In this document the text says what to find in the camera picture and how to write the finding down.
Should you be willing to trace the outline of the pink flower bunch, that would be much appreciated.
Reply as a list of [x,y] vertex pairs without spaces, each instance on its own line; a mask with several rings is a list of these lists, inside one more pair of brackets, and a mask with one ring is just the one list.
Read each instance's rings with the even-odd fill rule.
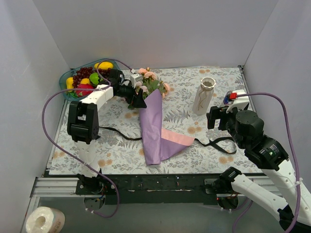
[[140,89],[143,90],[144,100],[155,90],[159,90],[163,98],[171,91],[169,85],[162,81],[149,67],[140,68],[137,73],[141,74],[143,77],[142,86],[133,88],[136,93],[138,93]]

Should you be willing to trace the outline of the black gold-lettered ribbon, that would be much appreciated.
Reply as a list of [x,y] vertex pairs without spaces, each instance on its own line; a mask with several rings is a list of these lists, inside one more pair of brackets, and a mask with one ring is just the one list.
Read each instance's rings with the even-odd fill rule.
[[[139,141],[139,140],[142,140],[142,137],[138,137],[138,138],[130,138],[128,136],[125,136],[124,134],[122,134],[119,130],[115,129],[115,128],[111,128],[111,127],[102,127],[100,126],[100,128],[102,129],[105,129],[105,130],[110,130],[110,131],[114,131],[114,132],[117,132],[121,137],[123,137],[124,139],[126,140],[130,140],[130,141]],[[222,153],[225,153],[225,154],[235,154],[237,152],[237,147],[235,144],[233,144],[234,146],[234,151],[233,152],[229,152],[229,151],[226,151],[224,148],[220,147],[218,145],[219,142],[221,141],[226,141],[226,140],[230,140],[232,142],[234,142],[233,138],[232,137],[220,137],[220,138],[217,138],[215,139],[214,141],[213,140],[209,140],[209,143],[207,144],[204,144],[202,143],[198,138],[195,138],[194,141],[197,141],[199,144],[201,144],[203,147],[213,147],[215,148],[216,150],[222,152]]]

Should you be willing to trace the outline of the purple wrapping paper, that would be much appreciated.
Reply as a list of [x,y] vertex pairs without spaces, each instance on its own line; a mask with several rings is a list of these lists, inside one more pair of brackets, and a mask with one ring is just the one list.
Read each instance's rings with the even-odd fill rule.
[[194,138],[162,128],[162,95],[153,91],[140,109],[139,119],[146,165],[159,165],[189,147]]

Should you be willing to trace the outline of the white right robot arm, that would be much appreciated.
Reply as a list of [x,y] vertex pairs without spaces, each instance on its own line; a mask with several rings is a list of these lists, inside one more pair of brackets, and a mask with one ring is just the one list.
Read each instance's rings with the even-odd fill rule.
[[219,130],[227,130],[245,156],[254,163],[281,193],[277,196],[247,178],[234,167],[228,168],[211,184],[215,191],[233,191],[247,196],[279,221],[287,233],[311,231],[311,194],[303,183],[296,182],[289,156],[279,142],[263,132],[264,122],[247,109],[213,106],[207,113],[207,127],[213,129],[218,119]]

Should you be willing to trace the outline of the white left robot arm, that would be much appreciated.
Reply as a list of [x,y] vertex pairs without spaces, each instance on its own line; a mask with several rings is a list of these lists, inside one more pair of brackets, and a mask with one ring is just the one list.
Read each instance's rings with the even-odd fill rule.
[[138,83],[143,80],[141,74],[132,71],[130,79],[126,79],[118,69],[100,69],[88,77],[88,83],[80,82],[77,95],[86,95],[80,101],[72,101],[69,105],[68,134],[78,148],[79,159],[82,160],[81,174],[90,178],[86,187],[92,194],[103,190],[103,181],[96,178],[100,166],[96,161],[95,140],[99,138],[98,111],[114,96],[125,98],[134,108],[146,108],[143,90],[137,90]]

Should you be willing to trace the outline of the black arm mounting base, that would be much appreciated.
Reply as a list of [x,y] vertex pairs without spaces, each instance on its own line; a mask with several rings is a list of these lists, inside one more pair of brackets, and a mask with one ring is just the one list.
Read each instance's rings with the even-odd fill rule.
[[86,178],[78,175],[75,193],[98,196],[107,205],[137,203],[202,203],[237,208],[241,202],[229,188],[212,188],[218,174],[138,174]]

